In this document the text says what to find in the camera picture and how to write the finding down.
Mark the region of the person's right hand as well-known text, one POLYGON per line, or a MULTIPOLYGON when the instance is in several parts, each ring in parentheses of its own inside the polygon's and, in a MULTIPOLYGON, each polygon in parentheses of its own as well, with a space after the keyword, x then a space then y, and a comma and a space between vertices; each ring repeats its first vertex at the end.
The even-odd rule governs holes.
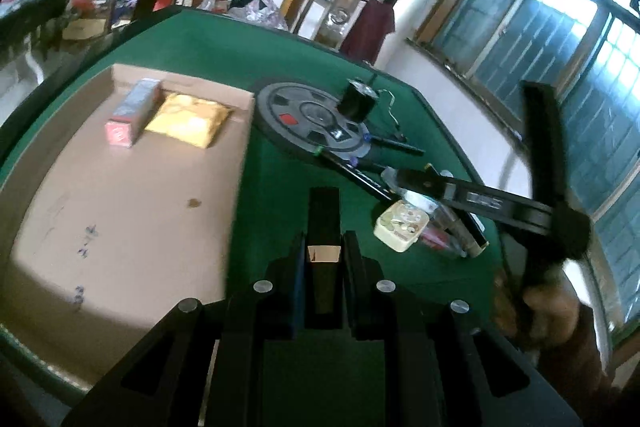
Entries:
POLYGON ((503 336, 538 353, 537 369, 565 399, 611 388, 604 373, 592 309, 570 284, 552 282, 518 295, 506 273, 495 277, 494 322, 503 336))

